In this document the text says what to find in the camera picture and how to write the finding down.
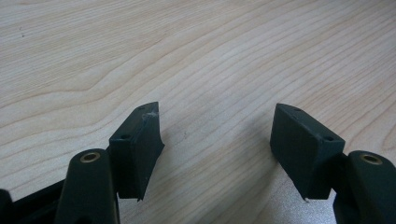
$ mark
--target wooden table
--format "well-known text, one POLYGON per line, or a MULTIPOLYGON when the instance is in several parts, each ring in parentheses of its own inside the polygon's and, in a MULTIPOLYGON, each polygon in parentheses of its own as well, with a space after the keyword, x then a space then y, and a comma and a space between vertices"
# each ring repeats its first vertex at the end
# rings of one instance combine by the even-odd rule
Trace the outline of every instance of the wooden table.
POLYGON ((159 101, 166 147, 122 223, 334 223, 271 154, 276 103, 396 162, 396 2, 2 1, 0 188, 14 200, 159 101))

